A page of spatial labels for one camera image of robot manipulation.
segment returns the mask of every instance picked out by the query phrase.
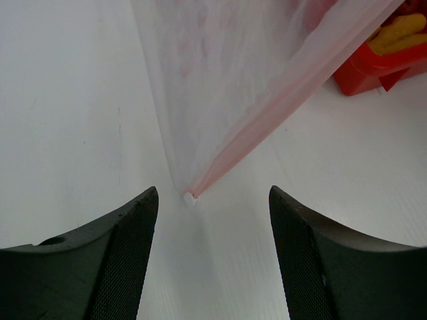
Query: white table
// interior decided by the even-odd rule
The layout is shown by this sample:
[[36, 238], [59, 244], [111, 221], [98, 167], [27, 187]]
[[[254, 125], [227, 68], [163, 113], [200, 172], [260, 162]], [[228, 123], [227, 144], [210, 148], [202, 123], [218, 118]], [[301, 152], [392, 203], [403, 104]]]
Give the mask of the white table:
[[74, 229], [151, 185], [138, 319], [287, 319], [268, 191], [426, 245], [427, 77], [327, 83], [194, 207], [173, 189], [129, 0], [0, 0], [0, 247]]

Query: red container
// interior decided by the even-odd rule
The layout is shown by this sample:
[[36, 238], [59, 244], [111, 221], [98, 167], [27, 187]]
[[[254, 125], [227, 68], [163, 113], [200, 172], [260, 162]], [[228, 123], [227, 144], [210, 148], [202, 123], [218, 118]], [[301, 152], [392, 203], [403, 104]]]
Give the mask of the red container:
[[399, 80], [427, 72], [427, 43], [389, 55], [377, 55], [364, 43], [334, 73], [345, 95], [383, 87], [390, 90]]

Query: yellow object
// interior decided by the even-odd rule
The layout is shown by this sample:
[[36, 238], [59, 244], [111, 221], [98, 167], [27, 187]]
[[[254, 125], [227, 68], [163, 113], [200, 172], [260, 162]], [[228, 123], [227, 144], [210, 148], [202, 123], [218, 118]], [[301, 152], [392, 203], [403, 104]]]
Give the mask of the yellow object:
[[374, 52], [377, 52], [381, 47], [387, 47], [409, 35], [420, 32], [426, 24], [427, 19], [421, 13], [403, 15], [396, 18], [391, 25], [382, 28], [376, 38], [369, 42], [369, 46]]
[[399, 40], [387, 47], [377, 47], [372, 50], [377, 55], [389, 55], [391, 53], [405, 50], [407, 48], [411, 48], [416, 45], [421, 45], [423, 43], [427, 43], [427, 34], [419, 33], [417, 35], [409, 35], [406, 38], [403, 38], [402, 40]]
[[375, 38], [380, 33], [381, 29], [381, 26], [376, 28], [376, 30], [373, 32], [373, 34], [371, 34], [371, 36], [368, 38], [368, 40], [366, 40], [366, 42], [373, 40], [373, 38]]

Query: hole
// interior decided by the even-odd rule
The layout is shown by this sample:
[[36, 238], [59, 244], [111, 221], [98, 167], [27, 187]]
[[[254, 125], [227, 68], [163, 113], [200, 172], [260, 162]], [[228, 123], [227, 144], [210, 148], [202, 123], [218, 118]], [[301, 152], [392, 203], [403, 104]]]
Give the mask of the hole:
[[48, 240], [44, 240], [39, 245], [57, 245], [58, 243], [62, 243], [65, 241], [64, 237], [53, 237]]

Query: plastic bag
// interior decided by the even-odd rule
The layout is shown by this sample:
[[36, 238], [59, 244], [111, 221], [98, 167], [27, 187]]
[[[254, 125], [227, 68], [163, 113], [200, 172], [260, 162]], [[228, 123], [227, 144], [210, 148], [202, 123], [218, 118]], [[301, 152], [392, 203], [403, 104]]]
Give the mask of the plastic bag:
[[133, 0], [175, 187], [198, 197], [401, 0]]

